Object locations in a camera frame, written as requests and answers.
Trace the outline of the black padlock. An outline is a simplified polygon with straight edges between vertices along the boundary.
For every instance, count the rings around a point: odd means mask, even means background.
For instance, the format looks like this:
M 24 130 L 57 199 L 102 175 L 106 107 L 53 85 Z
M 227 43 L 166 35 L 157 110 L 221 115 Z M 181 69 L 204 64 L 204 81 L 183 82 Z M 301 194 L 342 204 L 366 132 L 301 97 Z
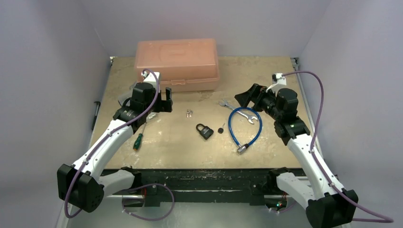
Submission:
M 204 140 L 209 139 L 214 134 L 214 130 L 212 130 L 210 127 L 205 126 L 201 123 L 196 125 L 196 130 L 199 132 L 200 136 Z

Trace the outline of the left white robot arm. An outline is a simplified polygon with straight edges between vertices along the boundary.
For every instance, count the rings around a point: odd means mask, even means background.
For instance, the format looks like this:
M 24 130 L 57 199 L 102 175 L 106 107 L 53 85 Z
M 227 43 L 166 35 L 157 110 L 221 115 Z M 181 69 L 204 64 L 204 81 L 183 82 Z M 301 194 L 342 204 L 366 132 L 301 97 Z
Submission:
M 90 213 L 109 195 L 122 190 L 137 194 L 141 190 L 142 175 L 132 168 L 121 168 L 106 176 L 102 173 L 118 149 L 146 123 L 150 113 L 172 111 L 170 88 L 166 88 L 165 95 L 166 99 L 162 100 L 160 88 L 150 83 L 136 84 L 132 96 L 117 110 L 96 143 L 72 165 L 59 167 L 58 196 L 64 201 L 67 218 L 75 217 L 69 213 L 69 205 Z

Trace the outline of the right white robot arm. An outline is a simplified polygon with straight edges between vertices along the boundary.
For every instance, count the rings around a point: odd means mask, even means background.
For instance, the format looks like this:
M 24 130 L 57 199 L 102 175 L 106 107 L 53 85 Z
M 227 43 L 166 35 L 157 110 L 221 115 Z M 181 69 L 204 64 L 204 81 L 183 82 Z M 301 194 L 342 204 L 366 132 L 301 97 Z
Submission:
M 297 93 L 289 88 L 272 92 L 254 84 L 234 98 L 242 108 L 253 102 L 253 111 L 265 112 L 274 119 L 277 136 L 297 158 L 310 183 L 302 183 L 293 173 L 281 168 L 268 178 L 268 190 L 288 193 L 305 209 L 314 228 L 333 228 L 352 222 L 358 196 L 354 190 L 344 188 L 316 148 L 310 146 L 311 133 L 297 115 Z

